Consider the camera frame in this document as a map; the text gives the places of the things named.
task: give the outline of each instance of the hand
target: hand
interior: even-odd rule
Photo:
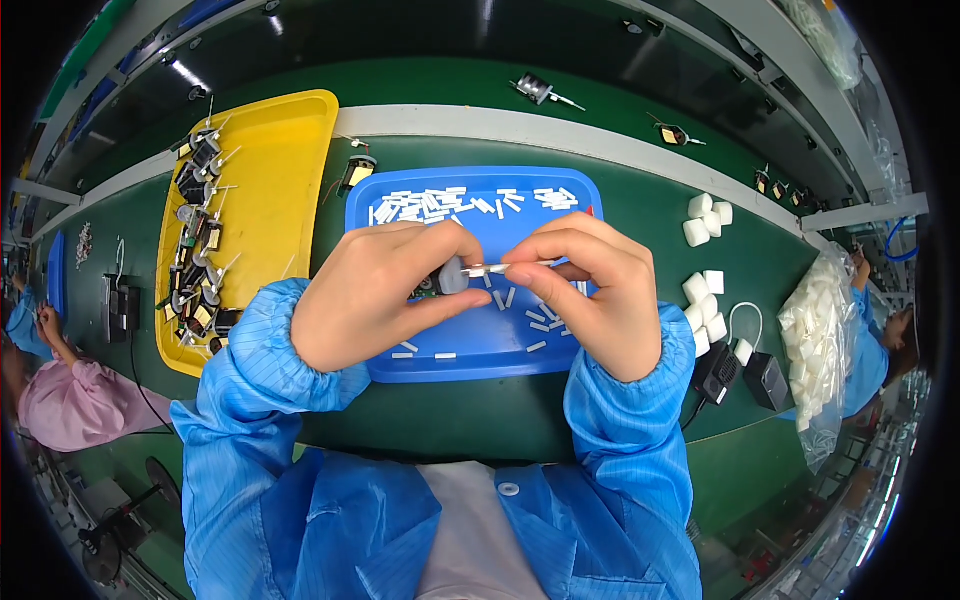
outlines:
[[[566,256],[553,269],[538,260]],[[506,277],[560,315],[581,345],[616,379],[630,383],[660,361],[660,312],[650,251],[602,221],[575,212],[537,229],[503,256]],[[569,281],[600,288],[586,298]]]
[[[42,302],[36,310],[36,334],[40,340],[53,349],[63,345],[63,333],[60,330],[60,315],[54,307]]]
[[[452,221],[355,229],[344,235],[303,293],[290,324],[300,358],[319,372],[356,365],[421,331],[489,304],[483,290],[407,302],[451,256],[483,262],[480,242]]]

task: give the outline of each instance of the plastic bag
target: plastic bag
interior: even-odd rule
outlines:
[[[854,89],[863,78],[856,52],[859,38],[838,9],[828,11],[822,0],[777,0],[813,47],[840,89]]]
[[[797,404],[797,434],[817,472],[836,449],[852,365],[855,269],[839,244],[820,252],[777,315]]]

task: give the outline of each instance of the finger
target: finger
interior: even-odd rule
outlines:
[[[483,263],[480,241],[453,221],[444,221],[427,228],[421,235],[398,249],[401,264],[409,267],[414,278],[429,274],[451,256],[461,256],[468,265]]]
[[[624,252],[589,233],[569,228],[535,233],[507,252],[503,261],[534,263],[551,256],[566,256],[600,287],[615,285],[624,273],[629,273]]]
[[[546,233],[547,231],[558,231],[560,229],[577,229],[583,233],[589,233],[593,237],[600,238],[614,248],[620,249],[643,258],[643,254],[648,252],[646,248],[630,239],[623,233],[620,233],[607,223],[587,215],[585,212],[572,212],[560,219],[555,219],[550,223],[536,229],[532,235],[537,233]]]
[[[590,274],[572,262],[561,263],[552,269],[567,281],[590,281]]]
[[[491,295],[483,290],[468,289],[460,294],[438,296],[407,304],[401,311],[399,326],[404,339],[409,340],[425,329],[470,310],[486,306]]]
[[[513,283],[536,294],[560,315],[565,323],[582,324],[589,315],[596,312],[590,299],[548,267],[537,263],[517,263],[511,265],[504,275]]]

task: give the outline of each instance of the power adapter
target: power adapter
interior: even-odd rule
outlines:
[[[754,353],[743,372],[743,381],[763,408],[779,412],[786,400],[787,385],[777,358],[770,354]]]
[[[714,342],[693,370],[691,383],[710,404],[720,406],[743,366],[726,342]]]

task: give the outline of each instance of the woman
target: woman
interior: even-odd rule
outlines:
[[[2,367],[14,401],[5,409],[15,411],[20,425],[41,444],[74,452],[170,422],[170,400],[141,392],[114,370],[78,357],[63,339],[53,307],[39,308],[36,333],[52,349],[54,360],[28,381],[20,349],[5,339]]]

